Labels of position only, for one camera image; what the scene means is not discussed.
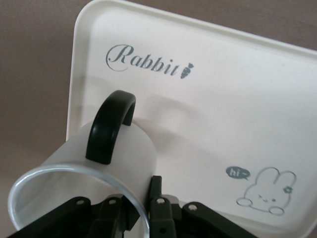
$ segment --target tray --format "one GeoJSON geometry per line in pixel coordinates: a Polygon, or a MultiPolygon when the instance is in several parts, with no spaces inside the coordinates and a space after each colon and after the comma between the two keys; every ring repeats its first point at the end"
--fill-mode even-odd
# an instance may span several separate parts
{"type": "Polygon", "coordinates": [[[317,223],[316,79],[315,51],[95,0],[75,25],[67,138],[110,93],[133,93],[163,193],[261,238],[304,238],[317,223]]]}

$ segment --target bunny illustration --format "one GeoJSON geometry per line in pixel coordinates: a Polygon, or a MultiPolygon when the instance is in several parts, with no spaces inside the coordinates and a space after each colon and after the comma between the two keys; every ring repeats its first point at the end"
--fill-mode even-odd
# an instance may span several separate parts
{"type": "Polygon", "coordinates": [[[296,175],[277,168],[262,169],[254,184],[249,186],[237,204],[281,216],[291,200],[296,175]]]}

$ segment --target cup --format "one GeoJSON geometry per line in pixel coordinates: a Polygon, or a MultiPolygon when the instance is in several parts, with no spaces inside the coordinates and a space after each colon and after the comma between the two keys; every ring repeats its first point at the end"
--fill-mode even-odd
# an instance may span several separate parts
{"type": "Polygon", "coordinates": [[[139,212],[144,231],[140,237],[149,238],[144,205],[156,169],[154,145],[138,126],[122,124],[111,162],[101,164],[89,160],[87,145],[96,130],[95,122],[96,119],[83,126],[41,166],[15,182],[8,197],[8,211],[17,230],[73,197],[83,196],[91,204],[98,204],[112,194],[121,193],[139,212]]]}

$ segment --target cup handle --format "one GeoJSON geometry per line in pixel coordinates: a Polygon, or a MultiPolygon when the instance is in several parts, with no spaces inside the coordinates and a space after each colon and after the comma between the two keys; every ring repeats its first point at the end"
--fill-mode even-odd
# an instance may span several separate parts
{"type": "Polygon", "coordinates": [[[93,122],[86,158],[104,165],[111,163],[112,153],[121,124],[131,125],[135,96],[117,90],[101,105],[93,122]]]}

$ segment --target speech bubble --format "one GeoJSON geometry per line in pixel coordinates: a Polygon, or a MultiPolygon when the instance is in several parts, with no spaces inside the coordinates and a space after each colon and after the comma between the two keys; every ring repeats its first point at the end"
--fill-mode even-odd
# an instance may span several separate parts
{"type": "Polygon", "coordinates": [[[231,166],[226,169],[226,173],[233,179],[247,179],[250,176],[250,172],[238,166],[231,166]]]}

